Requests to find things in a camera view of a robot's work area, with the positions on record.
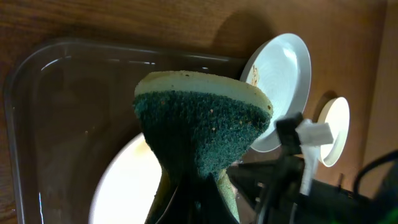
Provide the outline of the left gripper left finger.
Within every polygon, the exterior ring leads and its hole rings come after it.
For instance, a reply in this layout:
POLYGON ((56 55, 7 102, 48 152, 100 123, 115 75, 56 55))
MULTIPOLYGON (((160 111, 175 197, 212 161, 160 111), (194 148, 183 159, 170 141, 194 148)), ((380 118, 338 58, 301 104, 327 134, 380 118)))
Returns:
POLYGON ((178 186, 156 224, 184 224, 186 222, 187 193, 182 186, 178 186))

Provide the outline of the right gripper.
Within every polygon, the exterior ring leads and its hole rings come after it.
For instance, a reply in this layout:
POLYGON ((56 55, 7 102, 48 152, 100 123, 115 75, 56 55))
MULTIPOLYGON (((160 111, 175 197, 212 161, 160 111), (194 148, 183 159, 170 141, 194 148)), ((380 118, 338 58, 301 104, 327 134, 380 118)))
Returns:
POLYGON ((276 122, 282 143, 278 159, 240 164, 226 171, 231 183, 255 211, 255 223, 397 223, 397 151, 362 168, 352 190, 314 180, 320 145, 332 139, 326 124, 301 113, 276 122), (394 165, 374 198, 359 192, 365 175, 394 165))

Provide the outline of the white plate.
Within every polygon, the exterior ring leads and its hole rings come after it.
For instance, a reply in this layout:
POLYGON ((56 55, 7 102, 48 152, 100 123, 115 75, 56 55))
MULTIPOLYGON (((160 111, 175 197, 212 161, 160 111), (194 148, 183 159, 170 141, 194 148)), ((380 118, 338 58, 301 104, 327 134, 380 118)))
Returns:
POLYGON ((141 224, 146 221, 162 168, 144 135, 129 141, 102 175, 90 206, 89 224, 141 224))
POLYGON ((320 146, 320 162, 326 167, 336 164, 344 150, 349 130, 349 105, 344 97, 334 98, 321 110, 319 123, 328 123, 333 142, 320 146))

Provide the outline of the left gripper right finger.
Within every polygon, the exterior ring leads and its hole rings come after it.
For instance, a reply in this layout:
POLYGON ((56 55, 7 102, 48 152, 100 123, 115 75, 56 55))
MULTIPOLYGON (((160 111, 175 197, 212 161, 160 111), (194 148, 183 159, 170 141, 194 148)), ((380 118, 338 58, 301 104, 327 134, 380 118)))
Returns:
POLYGON ((200 187, 201 208, 198 215, 199 223, 238 224, 218 190, 212 174, 201 183, 200 187))

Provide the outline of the green and yellow sponge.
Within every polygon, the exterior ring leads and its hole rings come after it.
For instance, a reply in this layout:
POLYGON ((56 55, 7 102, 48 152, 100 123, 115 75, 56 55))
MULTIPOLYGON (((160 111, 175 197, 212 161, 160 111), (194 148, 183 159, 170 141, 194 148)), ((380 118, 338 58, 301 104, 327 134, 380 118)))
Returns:
POLYGON ((212 174, 238 221, 227 168, 269 127, 273 107, 258 87, 191 71, 152 72, 134 90, 134 112, 161 168, 147 223, 156 223, 176 188, 187 193, 187 222, 199 223, 201 183, 212 174))

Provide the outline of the pale blue plate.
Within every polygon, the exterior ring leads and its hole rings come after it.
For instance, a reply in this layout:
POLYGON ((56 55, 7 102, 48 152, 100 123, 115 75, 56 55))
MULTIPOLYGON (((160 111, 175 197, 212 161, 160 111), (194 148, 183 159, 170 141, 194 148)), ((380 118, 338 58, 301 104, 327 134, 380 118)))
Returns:
POLYGON ((303 112, 310 92, 312 63, 305 42, 297 35, 278 35, 262 44, 249 58, 240 80, 258 87, 271 101, 268 129, 251 145, 257 152, 280 146, 275 122, 303 112))

